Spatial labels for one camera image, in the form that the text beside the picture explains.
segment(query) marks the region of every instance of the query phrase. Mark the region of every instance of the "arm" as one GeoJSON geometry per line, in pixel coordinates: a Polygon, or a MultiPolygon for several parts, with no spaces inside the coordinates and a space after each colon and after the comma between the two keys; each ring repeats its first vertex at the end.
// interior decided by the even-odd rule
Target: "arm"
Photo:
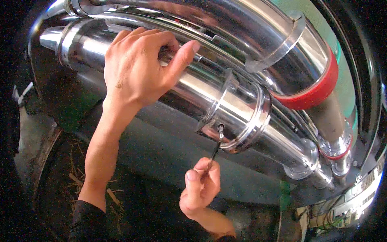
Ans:
{"type": "Polygon", "coordinates": [[[220,166],[216,161],[202,158],[185,175],[186,188],[180,197],[180,209],[198,222],[215,240],[225,235],[236,237],[232,222],[223,214],[207,208],[220,191],[220,166]]]}
{"type": "Polygon", "coordinates": [[[87,150],[86,177],[78,200],[106,211],[106,185],[114,174],[122,132],[142,107],[156,102],[176,84],[199,48],[197,41],[180,48],[172,33],[142,27],[121,31],[113,40],[105,54],[108,91],[87,150]],[[158,61],[163,45],[176,52],[167,66],[158,61]]]}
{"type": "Polygon", "coordinates": [[[189,218],[198,222],[215,240],[226,235],[236,237],[233,223],[218,211],[203,208],[189,218]]]}

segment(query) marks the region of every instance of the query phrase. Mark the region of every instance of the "hand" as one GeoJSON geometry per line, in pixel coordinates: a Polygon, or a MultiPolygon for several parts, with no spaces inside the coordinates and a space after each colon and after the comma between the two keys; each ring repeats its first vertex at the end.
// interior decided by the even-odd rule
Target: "hand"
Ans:
{"type": "Polygon", "coordinates": [[[105,54],[104,77],[107,95],[103,103],[109,116],[123,122],[128,112],[157,101],[179,80],[184,69],[199,50],[198,41],[190,41],[181,48],[171,32],[143,27],[121,31],[105,54]],[[177,52],[167,66],[158,61],[160,47],[168,45],[177,52]]]}
{"type": "Polygon", "coordinates": [[[213,161],[208,170],[210,161],[209,158],[201,158],[185,174],[186,188],[180,196],[180,209],[189,219],[202,212],[220,191],[220,166],[213,161]]]}

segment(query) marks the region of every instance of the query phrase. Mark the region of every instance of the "fingernail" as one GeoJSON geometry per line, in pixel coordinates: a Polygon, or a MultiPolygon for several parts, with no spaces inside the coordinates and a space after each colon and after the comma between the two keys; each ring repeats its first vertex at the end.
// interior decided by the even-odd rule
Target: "fingernail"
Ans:
{"type": "Polygon", "coordinates": [[[194,170],[189,170],[187,171],[187,179],[188,180],[197,180],[198,179],[198,173],[195,172],[194,170]]]}
{"type": "Polygon", "coordinates": [[[193,51],[196,53],[200,49],[200,43],[199,41],[195,41],[192,45],[193,51]]]}

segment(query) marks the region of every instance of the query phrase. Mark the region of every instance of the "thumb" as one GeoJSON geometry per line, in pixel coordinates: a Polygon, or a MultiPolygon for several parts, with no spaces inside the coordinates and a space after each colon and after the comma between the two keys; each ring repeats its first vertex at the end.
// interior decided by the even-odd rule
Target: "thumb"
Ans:
{"type": "Polygon", "coordinates": [[[185,186],[187,189],[187,202],[190,209],[195,209],[200,205],[200,175],[195,170],[189,170],[185,174],[185,186]]]}
{"type": "Polygon", "coordinates": [[[192,62],[196,52],[200,49],[200,43],[191,40],[185,43],[168,64],[166,70],[171,78],[179,78],[184,69],[192,62]]]}

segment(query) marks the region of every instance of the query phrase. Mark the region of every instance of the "right hand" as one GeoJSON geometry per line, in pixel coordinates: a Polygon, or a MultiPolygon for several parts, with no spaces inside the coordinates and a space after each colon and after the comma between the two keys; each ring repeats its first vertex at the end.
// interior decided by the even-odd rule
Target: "right hand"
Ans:
{"type": "Polygon", "coordinates": [[[201,158],[192,170],[185,174],[186,188],[180,196],[180,209],[189,218],[206,208],[220,191],[220,166],[216,161],[201,158]]]}

